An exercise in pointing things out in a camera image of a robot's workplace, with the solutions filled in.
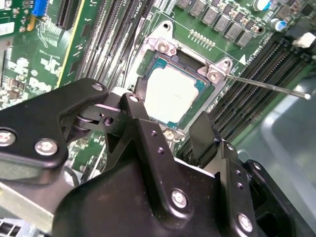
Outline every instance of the ram slot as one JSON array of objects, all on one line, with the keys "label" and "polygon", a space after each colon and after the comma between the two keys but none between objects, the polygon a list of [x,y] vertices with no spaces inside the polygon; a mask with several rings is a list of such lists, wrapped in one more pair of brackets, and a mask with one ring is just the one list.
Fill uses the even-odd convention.
[{"label": "ram slot", "polygon": [[[291,81],[306,67],[307,63],[301,59],[298,59],[297,64],[281,78],[278,86],[286,87]],[[238,124],[227,128],[223,131],[222,136],[228,141],[234,140],[243,130],[245,130],[254,120],[261,117],[262,111],[279,95],[275,91],[266,91],[266,93],[260,98],[259,103],[256,103],[251,107],[251,111],[245,116]]]},{"label": "ram slot", "polygon": [[80,69],[76,75],[77,79],[84,78],[87,76],[88,69],[91,65],[92,60],[95,57],[96,50],[100,43],[100,39],[106,30],[106,25],[108,23],[108,18],[112,12],[113,6],[116,1],[113,0],[104,0],[102,6],[98,12],[96,22],[94,24],[92,35],[87,42],[88,47],[86,48],[83,56],[83,61]]}]

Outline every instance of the hole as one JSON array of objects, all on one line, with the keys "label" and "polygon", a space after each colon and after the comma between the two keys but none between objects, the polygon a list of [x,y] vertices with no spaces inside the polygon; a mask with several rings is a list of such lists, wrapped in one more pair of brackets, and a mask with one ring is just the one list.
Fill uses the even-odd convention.
[{"label": "hole", "polygon": [[134,101],[134,102],[138,102],[139,99],[135,96],[135,95],[130,95],[129,98]]},{"label": "hole", "polygon": [[107,117],[104,119],[103,123],[105,126],[110,126],[113,123],[114,119],[111,117]]},{"label": "hole", "polygon": [[237,183],[237,186],[242,190],[243,187],[242,187],[242,184],[241,183]]},{"label": "hole", "polygon": [[96,90],[99,90],[99,91],[103,90],[103,87],[98,83],[93,84],[92,87]]},{"label": "hole", "polygon": [[0,233],[7,235],[11,231],[12,227],[12,224],[3,222],[0,226]]},{"label": "hole", "polygon": [[166,30],[169,30],[169,29],[170,29],[170,26],[169,26],[167,23],[164,23],[163,27],[164,27]]},{"label": "hole", "polygon": [[265,28],[261,26],[261,27],[259,27],[257,32],[259,35],[262,35],[264,33],[264,31],[265,31]]},{"label": "hole", "polygon": [[161,155],[162,155],[162,154],[164,154],[164,149],[163,149],[163,148],[161,148],[161,147],[159,147],[159,149],[158,149],[158,153],[159,153],[159,154],[161,154]]}]

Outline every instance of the metal pin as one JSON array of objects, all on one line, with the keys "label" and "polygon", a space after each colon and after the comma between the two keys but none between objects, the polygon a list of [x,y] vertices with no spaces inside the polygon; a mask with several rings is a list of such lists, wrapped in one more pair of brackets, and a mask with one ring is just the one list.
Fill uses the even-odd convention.
[{"label": "metal pin", "polygon": [[295,90],[289,90],[289,89],[285,89],[285,88],[278,87],[278,86],[275,86],[275,85],[270,85],[270,84],[266,84],[266,83],[263,83],[263,82],[255,81],[255,80],[235,77],[235,76],[232,76],[232,75],[226,75],[226,77],[229,78],[229,79],[233,79],[233,80],[241,81],[241,82],[244,82],[244,83],[256,85],[256,86],[259,86],[259,87],[262,87],[262,88],[266,88],[266,89],[269,89],[269,90],[282,92],[282,93],[285,93],[285,94],[288,94],[288,95],[293,95],[293,96],[296,96],[296,97],[300,97],[300,98],[303,98],[303,99],[306,99],[306,100],[310,100],[311,97],[312,97],[310,94],[307,94],[307,93],[303,93],[303,92],[295,91]]}]

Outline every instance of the chip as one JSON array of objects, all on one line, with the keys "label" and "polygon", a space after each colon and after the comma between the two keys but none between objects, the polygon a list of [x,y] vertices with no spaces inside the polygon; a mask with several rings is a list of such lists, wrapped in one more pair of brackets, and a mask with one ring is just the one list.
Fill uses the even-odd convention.
[{"label": "chip", "polygon": [[213,0],[211,5],[214,6],[214,7],[217,7],[217,5],[219,4],[221,0]]},{"label": "chip", "polygon": [[91,24],[85,24],[81,32],[81,37],[87,36],[90,32],[90,29],[91,29]]},{"label": "chip", "polygon": [[195,17],[198,17],[200,15],[200,13],[203,11],[204,7],[205,7],[206,3],[204,3],[203,1],[201,0],[196,0],[189,13],[192,15],[192,16],[195,16]]},{"label": "chip", "polygon": [[288,0],[287,4],[289,6],[292,6],[295,2],[296,2],[296,0]]},{"label": "chip", "polygon": [[72,63],[71,67],[70,67],[70,70],[69,70],[69,75],[71,73],[73,73],[75,70],[77,70],[78,68],[78,65],[79,65],[79,60],[76,60]]},{"label": "chip", "polygon": [[314,8],[310,4],[306,4],[306,6],[303,7],[301,13],[304,16],[309,16],[314,11]]},{"label": "chip", "polygon": [[241,26],[236,24],[236,23],[233,23],[229,30],[226,32],[225,36],[227,36],[228,38],[234,40],[238,34],[240,33],[241,31]]},{"label": "chip", "polygon": [[218,15],[218,11],[216,11],[214,8],[210,7],[206,14],[204,15],[202,22],[204,22],[207,25],[211,25],[213,23],[213,21],[215,20],[215,18]]},{"label": "chip", "polygon": [[233,8],[234,8],[234,7],[233,7],[232,5],[227,4],[226,7],[225,7],[224,10],[223,10],[223,13],[224,13],[225,15],[228,15],[228,14],[231,12],[231,10],[232,10]]},{"label": "chip", "polygon": [[216,29],[219,32],[223,32],[229,23],[230,23],[230,19],[227,16],[222,15],[217,21],[217,23],[215,24],[214,29]]},{"label": "chip", "polygon": [[235,21],[240,22],[240,20],[245,16],[245,14],[243,14],[242,12],[239,12],[236,17],[235,17]]},{"label": "chip", "polygon": [[177,5],[181,7],[182,9],[186,9],[190,0],[177,0]]},{"label": "chip", "polygon": [[241,37],[237,40],[236,44],[238,44],[240,47],[245,47],[252,39],[252,35],[247,32],[243,31],[241,33]]},{"label": "chip", "polygon": [[250,31],[251,28],[254,26],[254,24],[255,24],[255,22],[250,19],[250,20],[248,21],[248,23],[246,24],[245,28]]},{"label": "chip", "polygon": [[277,12],[277,17],[284,20],[286,17],[288,17],[291,13],[291,8],[287,5],[284,5],[281,7],[281,9]]}]

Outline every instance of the black plastic part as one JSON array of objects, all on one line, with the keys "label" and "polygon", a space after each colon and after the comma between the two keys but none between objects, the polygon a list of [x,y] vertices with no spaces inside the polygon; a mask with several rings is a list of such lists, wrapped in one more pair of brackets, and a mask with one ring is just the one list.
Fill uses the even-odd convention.
[{"label": "black plastic part", "polygon": [[215,179],[174,164],[185,177],[187,195],[195,205],[195,214],[186,225],[170,229],[155,218],[143,167],[130,154],[129,160],[66,196],[55,213],[52,237],[220,237],[215,222]]},{"label": "black plastic part", "polygon": [[73,26],[80,0],[61,0],[56,25],[70,30]]},{"label": "black plastic part", "polygon": [[[94,84],[103,90],[94,89]],[[12,145],[0,147],[2,169],[12,167],[9,172],[1,171],[0,178],[41,184],[51,182],[68,158],[65,139],[68,139],[76,115],[88,105],[104,102],[107,95],[107,88],[97,81],[81,79],[0,111],[0,129],[16,135]],[[57,143],[57,153],[43,156],[35,151],[35,143],[43,138]]]},{"label": "black plastic part", "polygon": [[249,174],[258,227],[268,237],[316,236],[263,166],[254,160],[242,166]]},{"label": "black plastic part", "polygon": [[217,145],[222,141],[207,112],[203,111],[199,115],[189,128],[189,134],[194,157],[191,164],[204,168],[216,156]]}]

